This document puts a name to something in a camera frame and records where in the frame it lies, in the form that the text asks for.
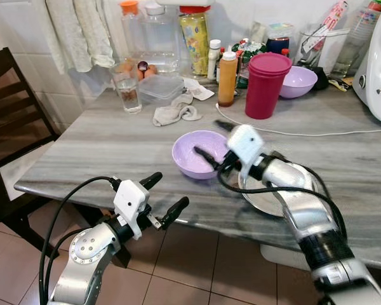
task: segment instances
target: gray marble countertop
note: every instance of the gray marble countertop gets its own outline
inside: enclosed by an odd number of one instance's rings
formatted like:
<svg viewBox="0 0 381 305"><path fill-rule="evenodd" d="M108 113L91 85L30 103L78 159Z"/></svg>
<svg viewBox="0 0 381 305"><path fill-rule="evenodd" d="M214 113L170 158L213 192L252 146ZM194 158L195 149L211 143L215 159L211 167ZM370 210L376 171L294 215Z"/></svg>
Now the gray marble countertop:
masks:
<svg viewBox="0 0 381 305"><path fill-rule="evenodd" d="M179 222L256 240L277 247L298 249L286 223L255 210L240 194L216 179L192 180L182 175L171 158L179 136L193 130L216 130L222 118L215 109L217 95L194 105L203 118L155 127L157 105L144 105L139 114L123 111L113 91L104 92L17 182L26 193L62 199L80 182L97 176L116 175L140 180L156 171L164 178L150 192L155 215L182 196L190 205ZM223 113L261 128L292 133L333 133L381 129L356 97L336 88L310 92L295 100L280 100L270 119L254 120L244 113L245 92ZM381 133L328 137L292 137L262 132L273 149L290 161L317 171L330 188L347 226L349 244L365 263L381 268ZM95 182L74 195L73 201L112 208L114 192L106 182Z"/></svg>

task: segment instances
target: chair backrest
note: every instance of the chair backrest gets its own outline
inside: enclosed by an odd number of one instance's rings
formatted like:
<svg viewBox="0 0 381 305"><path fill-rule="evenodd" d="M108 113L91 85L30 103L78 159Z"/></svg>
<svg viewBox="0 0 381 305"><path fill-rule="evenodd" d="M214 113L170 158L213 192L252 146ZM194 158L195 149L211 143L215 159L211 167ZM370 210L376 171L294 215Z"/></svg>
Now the chair backrest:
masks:
<svg viewBox="0 0 381 305"><path fill-rule="evenodd" d="M0 51L0 166L56 140L36 96L8 48Z"/></svg>

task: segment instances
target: white cable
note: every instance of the white cable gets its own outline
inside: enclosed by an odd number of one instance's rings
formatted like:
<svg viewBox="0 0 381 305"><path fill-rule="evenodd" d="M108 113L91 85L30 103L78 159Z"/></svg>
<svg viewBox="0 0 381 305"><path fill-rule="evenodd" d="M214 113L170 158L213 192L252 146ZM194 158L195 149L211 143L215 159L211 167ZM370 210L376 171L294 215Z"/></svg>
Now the white cable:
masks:
<svg viewBox="0 0 381 305"><path fill-rule="evenodd" d="M223 117L228 119L229 121L232 121L235 124L238 125L243 125L244 123L237 122L236 120L229 118L226 116L222 111L220 111L219 105L216 104L216 109L218 113L220 113ZM271 132L271 133L277 133L279 135L290 135L293 137L327 137L329 135L353 135L355 133L373 133L373 132L381 132L381 129L379 130L354 130L352 132L337 132L337 133L320 133L320 134L315 134L315 135L310 135L310 134L305 134L305 133L289 133L289 132L279 132L277 130L271 130L271 129L264 129L264 128L259 128L255 125L252 125L257 130L260 130L261 132Z"/></svg>

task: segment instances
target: small lavender bowl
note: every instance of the small lavender bowl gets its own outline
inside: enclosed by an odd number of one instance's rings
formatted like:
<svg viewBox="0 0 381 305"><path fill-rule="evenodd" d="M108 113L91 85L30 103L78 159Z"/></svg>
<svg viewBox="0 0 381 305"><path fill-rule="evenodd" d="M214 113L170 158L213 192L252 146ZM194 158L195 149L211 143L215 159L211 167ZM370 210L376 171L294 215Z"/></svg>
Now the small lavender bowl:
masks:
<svg viewBox="0 0 381 305"><path fill-rule="evenodd" d="M193 147L198 146L215 157L217 162L224 160L229 151L226 138L209 130L197 130L182 135L172 147L172 158L180 171L193 179L206 180L216 176L211 165L198 155Z"/></svg>
<svg viewBox="0 0 381 305"><path fill-rule="evenodd" d="M284 98L301 97L308 93L317 81L318 76L315 72L303 67L292 66L284 78L279 95Z"/></svg>

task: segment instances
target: red plastic cup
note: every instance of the red plastic cup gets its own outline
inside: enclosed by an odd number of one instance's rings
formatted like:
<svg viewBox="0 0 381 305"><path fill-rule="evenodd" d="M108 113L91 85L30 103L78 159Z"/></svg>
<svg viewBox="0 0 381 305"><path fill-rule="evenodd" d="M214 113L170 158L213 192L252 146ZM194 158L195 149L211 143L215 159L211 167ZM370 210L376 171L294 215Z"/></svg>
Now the red plastic cup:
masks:
<svg viewBox="0 0 381 305"><path fill-rule="evenodd" d="M275 53L258 54L250 60L245 110L249 117L267 119L272 116L291 66L288 57Z"/></svg>

